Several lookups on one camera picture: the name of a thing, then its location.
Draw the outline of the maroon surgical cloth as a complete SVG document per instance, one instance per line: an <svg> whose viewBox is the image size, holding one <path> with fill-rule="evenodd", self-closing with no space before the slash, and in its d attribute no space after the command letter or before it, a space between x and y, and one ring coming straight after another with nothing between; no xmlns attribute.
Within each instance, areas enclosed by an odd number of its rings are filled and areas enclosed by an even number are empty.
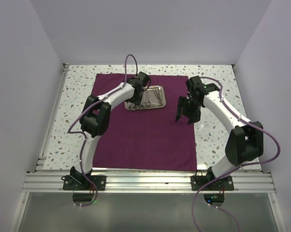
<svg viewBox="0 0 291 232"><path fill-rule="evenodd" d="M98 168L196 170L194 126L185 117L176 121L178 98L186 96L187 76L151 75L163 87L166 106L128 111L122 103L111 111L107 131L93 158Z"/></svg>

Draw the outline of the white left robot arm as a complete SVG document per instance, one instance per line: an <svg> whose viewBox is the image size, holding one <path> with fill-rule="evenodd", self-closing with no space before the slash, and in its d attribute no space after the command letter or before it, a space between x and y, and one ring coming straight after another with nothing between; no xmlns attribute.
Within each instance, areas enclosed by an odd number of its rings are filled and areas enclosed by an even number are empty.
<svg viewBox="0 0 291 232"><path fill-rule="evenodd" d="M86 101L81 115L69 127L69 134L81 133L84 142L79 154L79 166L70 169L66 184L79 189L96 187L91 180L92 164L97 144L101 136L109 127L111 111L123 102L140 104L143 92L148 89L146 85L151 84L151 78L139 72L132 78L125 78L117 87L105 94L90 95ZM79 122L81 131L72 131L73 126Z"/></svg>

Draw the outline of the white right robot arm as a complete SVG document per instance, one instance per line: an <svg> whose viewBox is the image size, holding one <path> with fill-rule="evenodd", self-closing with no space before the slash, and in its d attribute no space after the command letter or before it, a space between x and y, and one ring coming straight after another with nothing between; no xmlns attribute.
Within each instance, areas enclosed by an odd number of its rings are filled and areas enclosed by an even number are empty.
<svg viewBox="0 0 291 232"><path fill-rule="evenodd" d="M242 116L222 96L222 84L217 81L204 84L200 76L194 76L186 81L186 86L188 94L178 99L176 120L185 116L188 124L197 123L201 109L207 108L229 134L225 155L207 170L206 185L215 190L223 184L223 174L263 155L263 126L259 121L252 122Z"/></svg>

